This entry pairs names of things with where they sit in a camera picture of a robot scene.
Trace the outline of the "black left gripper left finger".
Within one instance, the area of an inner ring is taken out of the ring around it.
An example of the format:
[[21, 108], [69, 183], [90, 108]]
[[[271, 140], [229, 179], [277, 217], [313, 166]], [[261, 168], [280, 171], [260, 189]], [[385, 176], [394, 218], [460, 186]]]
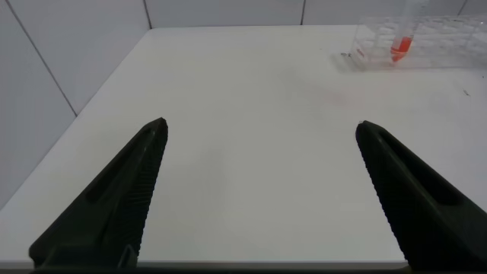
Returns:
[[144, 125], [33, 242], [36, 267], [134, 267], [167, 144], [168, 125]]

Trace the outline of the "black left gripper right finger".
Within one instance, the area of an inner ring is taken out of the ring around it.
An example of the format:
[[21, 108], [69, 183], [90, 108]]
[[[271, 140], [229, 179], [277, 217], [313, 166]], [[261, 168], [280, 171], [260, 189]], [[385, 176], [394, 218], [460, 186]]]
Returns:
[[415, 271], [484, 271], [486, 213], [385, 128], [355, 138], [399, 248]]

